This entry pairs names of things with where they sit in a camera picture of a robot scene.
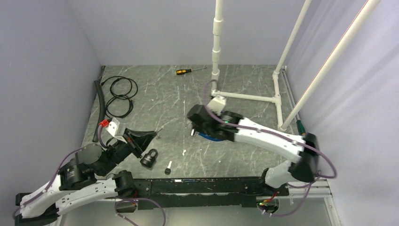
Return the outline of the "blue cable lock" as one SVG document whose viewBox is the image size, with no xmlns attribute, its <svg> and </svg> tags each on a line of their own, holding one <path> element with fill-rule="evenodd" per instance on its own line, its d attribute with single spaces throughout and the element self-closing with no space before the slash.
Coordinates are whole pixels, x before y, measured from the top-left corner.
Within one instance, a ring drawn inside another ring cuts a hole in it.
<svg viewBox="0 0 399 226">
<path fill-rule="evenodd" d="M 214 142 L 221 142 L 221 141 L 223 141 L 223 139 L 214 138 L 214 137 L 211 137 L 211 136 L 209 136 L 209 135 L 200 133 L 198 130 L 196 130 L 194 127 L 192 127 L 192 129 L 191 129 L 191 136 L 194 137 L 194 136 L 196 136 L 196 135 L 199 135 L 199 136 L 201 136 L 202 138 L 205 138 L 205 139 L 207 139 L 207 140 L 214 141 Z"/>
</svg>

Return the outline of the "black padlock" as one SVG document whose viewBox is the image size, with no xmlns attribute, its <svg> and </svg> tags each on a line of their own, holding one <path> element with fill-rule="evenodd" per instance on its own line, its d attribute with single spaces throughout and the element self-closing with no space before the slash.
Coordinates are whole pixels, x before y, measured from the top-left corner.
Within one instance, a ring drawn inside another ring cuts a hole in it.
<svg viewBox="0 0 399 226">
<path fill-rule="evenodd" d="M 156 149 L 151 149 L 144 157 L 140 160 L 140 164 L 148 169 L 151 169 L 155 164 L 158 157 L 158 151 Z"/>
</svg>

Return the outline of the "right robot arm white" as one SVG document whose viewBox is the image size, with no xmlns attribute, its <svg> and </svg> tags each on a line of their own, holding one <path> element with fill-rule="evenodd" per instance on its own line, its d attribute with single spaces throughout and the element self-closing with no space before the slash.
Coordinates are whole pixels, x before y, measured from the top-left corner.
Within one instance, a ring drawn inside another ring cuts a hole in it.
<svg viewBox="0 0 399 226">
<path fill-rule="evenodd" d="M 263 173 L 259 189 L 264 195 L 273 194 L 288 182 L 312 183 L 317 177 L 319 155 L 314 151 L 316 141 L 312 134 L 306 137 L 286 134 L 231 111 L 210 114 L 204 105 L 194 105 L 187 118 L 194 131 L 212 139 L 255 145 L 284 157 L 283 163 Z"/>
</svg>

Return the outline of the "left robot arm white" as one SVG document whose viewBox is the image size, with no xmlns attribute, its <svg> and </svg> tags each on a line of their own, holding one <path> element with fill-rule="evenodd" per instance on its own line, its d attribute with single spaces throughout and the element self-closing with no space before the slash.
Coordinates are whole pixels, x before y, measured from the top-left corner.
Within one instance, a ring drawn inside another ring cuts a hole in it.
<svg viewBox="0 0 399 226">
<path fill-rule="evenodd" d="M 133 154 L 141 158 L 156 131 L 126 129 L 122 140 L 112 145 L 89 144 L 74 151 L 69 162 L 61 162 L 51 180 L 32 193 L 16 195 L 16 226 L 45 226 L 70 210 L 103 198 L 130 198 L 137 193 L 132 173 L 122 170 L 98 182 Z"/>
</svg>

